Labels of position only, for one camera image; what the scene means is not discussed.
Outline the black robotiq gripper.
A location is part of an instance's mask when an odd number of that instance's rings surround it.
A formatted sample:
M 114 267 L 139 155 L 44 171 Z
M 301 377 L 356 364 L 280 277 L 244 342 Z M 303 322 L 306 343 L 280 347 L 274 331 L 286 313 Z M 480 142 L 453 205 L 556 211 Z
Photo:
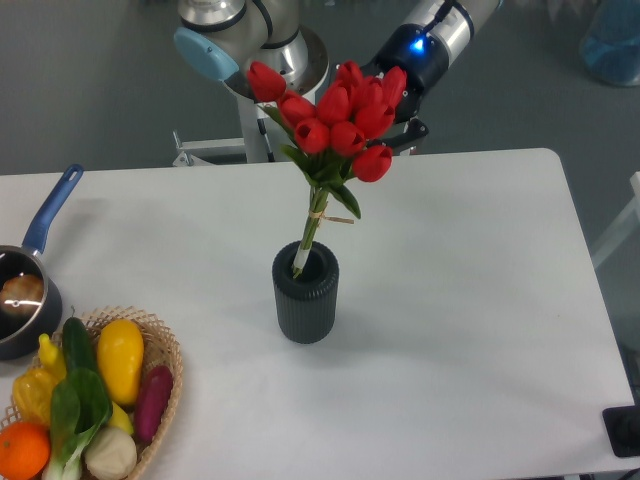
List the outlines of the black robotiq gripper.
M 369 140 L 368 147 L 384 145 L 391 149 L 411 149 L 422 142 L 429 134 L 429 129 L 414 116 L 418 114 L 426 94 L 448 70 L 449 55 L 443 42 L 434 36 L 422 34 L 417 24 L 403 24 L 377 54 L 361 66 L 361 71 L 365 76 L 385 75 L 395 66 L 407 75 L 405 94 L 396 107 L 395 122 L 407 122 L 402 133 Z

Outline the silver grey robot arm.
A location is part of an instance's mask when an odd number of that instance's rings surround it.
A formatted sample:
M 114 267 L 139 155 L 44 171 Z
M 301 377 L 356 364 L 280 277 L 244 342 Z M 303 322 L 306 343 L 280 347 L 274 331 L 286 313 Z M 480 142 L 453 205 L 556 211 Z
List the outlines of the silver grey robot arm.
M 404 130 L 386 141 L 395 153 L 409 154 L 427 135 L 417 118 L 422 100 L 499 6 L 497 1 L 420 1 L 362 65 L 364 74 L 378 78 L 394 66 L 407 73 L 396 117 Z M 298 2 L 181 1 L 178 14 L 177 51 L 199 74 L 235 95 L 242 128 L 239 139 L 187 142 L 179 152 L 238 152 L 250 163 L 283 160 L 279 146 L 285 136 L 257 105 L 246 79 L 250 63 L 265 63 L 311 102 L 338 68 L 319 36 L 300 24 Z

